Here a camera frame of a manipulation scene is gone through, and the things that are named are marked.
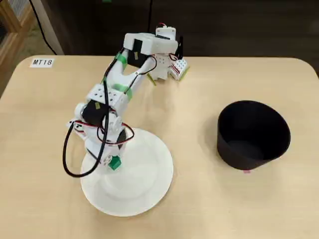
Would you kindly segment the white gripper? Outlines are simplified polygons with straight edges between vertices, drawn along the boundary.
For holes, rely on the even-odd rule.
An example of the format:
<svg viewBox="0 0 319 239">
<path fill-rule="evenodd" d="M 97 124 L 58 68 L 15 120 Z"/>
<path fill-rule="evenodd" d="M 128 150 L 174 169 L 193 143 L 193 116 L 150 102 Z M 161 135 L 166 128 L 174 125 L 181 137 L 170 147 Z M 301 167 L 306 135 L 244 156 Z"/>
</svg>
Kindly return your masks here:
<svg viewBox="0 0 319 239">
<path fill-rule="evenodd" d="M 100 171 L 109 172 L 112 170 L 109 163 L 112 157 L 118 156 L 121 164 L 124 161 L 125 145 L 128 141 L 126 132 L 126 126 L 124 123 L 117 128 L 112 126 L 108 127 L 107 137 L 105 139 L 105 145 L 100 161 Z M 83 140 L 86 151 L 96 159 L 101 150 L 105 130 L 102 127 L 83 126 Z"/>
</svg>

